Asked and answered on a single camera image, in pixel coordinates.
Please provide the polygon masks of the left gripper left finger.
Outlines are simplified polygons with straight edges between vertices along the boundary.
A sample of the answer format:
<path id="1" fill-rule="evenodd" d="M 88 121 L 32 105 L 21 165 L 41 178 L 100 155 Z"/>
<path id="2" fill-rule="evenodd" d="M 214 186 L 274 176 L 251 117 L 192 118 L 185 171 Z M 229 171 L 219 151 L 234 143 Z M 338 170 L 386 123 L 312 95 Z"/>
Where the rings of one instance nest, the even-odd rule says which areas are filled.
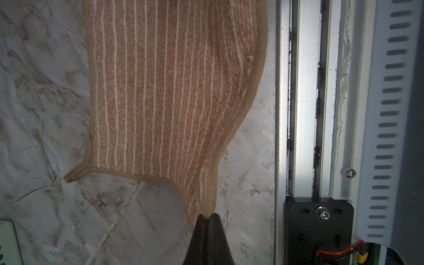
<path id="1" fill-rule="evenodd" d="M 208 264 L 208 219 L 198 216 L 183 265 Z"/>

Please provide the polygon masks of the striped orange dishcloth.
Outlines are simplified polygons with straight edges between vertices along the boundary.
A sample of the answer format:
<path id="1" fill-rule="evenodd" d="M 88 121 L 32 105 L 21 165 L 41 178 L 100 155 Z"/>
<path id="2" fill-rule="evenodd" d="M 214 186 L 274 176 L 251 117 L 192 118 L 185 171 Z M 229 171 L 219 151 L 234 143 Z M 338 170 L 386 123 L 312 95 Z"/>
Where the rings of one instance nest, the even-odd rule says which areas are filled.
<path id="1" fill-rule="evenodd" d="M 84 1 L 90 173 L 162 182 L 190 226 L 215 211 L 218 164 L 264 69 L 266 1 Z"/>

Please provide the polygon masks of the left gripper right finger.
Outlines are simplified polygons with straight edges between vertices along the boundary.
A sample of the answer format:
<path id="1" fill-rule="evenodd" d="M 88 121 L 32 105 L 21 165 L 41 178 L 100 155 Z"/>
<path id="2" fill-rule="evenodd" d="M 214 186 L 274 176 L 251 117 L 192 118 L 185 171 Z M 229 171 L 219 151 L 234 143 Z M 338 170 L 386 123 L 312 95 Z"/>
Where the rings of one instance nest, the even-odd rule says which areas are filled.
<path id="1" fill-rule="evenodd" d="M 214 213 L 208 219 L 208 264 L 235 264 L 221 218 L 217 213 Z"/>

